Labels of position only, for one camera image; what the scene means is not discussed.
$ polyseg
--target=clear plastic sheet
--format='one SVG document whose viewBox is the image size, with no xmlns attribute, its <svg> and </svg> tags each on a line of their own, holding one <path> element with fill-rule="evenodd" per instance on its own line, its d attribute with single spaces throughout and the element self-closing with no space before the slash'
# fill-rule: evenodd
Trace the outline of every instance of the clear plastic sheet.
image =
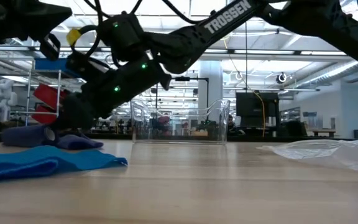
<svg viewBox="0 0 358 224">
<path fill-rule="evenodd" d="M 358 140 L 307 140 L 261 149 L 308 164 L 358 170 Z"/>
</svg>

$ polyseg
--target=transparent container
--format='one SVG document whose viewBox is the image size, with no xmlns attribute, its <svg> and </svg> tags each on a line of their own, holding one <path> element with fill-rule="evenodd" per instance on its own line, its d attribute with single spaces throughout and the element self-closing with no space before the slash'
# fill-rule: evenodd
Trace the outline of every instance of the transparent container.
<svg viewBox="0 0 358 224">
<path fill-rule="evenodd" d="M 209 108 L 149 108 L 131 101 L 134 143 L 225 144 L 230 101 L 217 100 Z"/>
</svg>

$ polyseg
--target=computer monitor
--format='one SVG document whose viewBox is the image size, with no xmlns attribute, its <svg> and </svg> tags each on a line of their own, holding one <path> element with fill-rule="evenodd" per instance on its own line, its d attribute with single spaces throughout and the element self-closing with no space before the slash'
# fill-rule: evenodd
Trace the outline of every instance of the computer monitor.
<svg viewBox="0 0 358 224">
<path fill-rule="evenodd" d="M 277 93 L 259 93 L 265 107 L 265 119 L 277 116 Z M 262 126 L 262 102 L 255 93 L 236 93 L 236 114 L 241 117 L 241 126 Z"/>
</svg>

